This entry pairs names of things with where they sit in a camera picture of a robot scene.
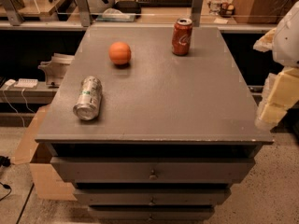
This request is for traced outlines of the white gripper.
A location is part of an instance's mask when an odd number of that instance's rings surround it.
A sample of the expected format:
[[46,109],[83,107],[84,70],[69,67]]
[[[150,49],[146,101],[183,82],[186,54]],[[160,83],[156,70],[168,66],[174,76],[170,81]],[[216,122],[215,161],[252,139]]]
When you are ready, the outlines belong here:
[[284,18],[258,39],[253,48],[260,52],[272,50],[273,60],[284,67],[277,75],[270,73],[265,80],[262,100],[258,105],[255,125],[271,130],[299,101],[299,1]]

